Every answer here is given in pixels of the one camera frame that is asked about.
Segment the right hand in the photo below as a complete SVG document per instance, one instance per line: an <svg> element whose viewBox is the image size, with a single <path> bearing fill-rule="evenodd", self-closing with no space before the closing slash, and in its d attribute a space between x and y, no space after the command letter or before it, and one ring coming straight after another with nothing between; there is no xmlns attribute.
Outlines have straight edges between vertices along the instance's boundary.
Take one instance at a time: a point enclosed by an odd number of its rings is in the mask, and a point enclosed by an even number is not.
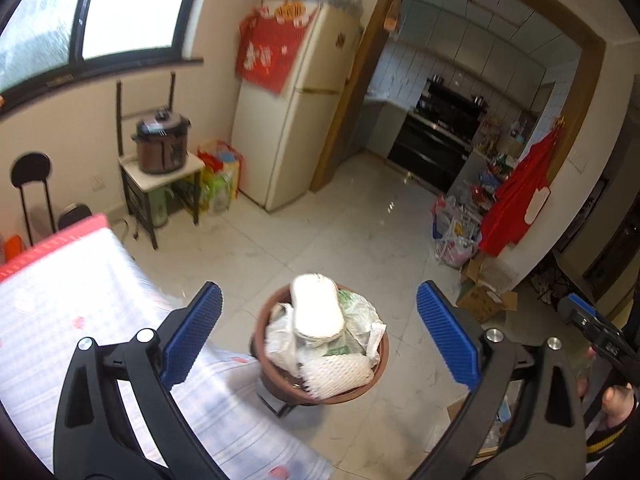
<svg viewBox="0 0 640 480"><path fill-rule="evenodd" d="M590 396L590 379L600 379L603 375L602 368L608 365L608 362L597 356L597 352L593 348L588 349L587 360L588 365L583 367L577 375L577 391L581 399L585 396ZM626 422L636 407L634 388L631 385L608 387L601 394L600 401L600 415L597 417L599 425L595 427L591 424L590 428L592 430L605 430L620 426L623 422Z"/></svg>

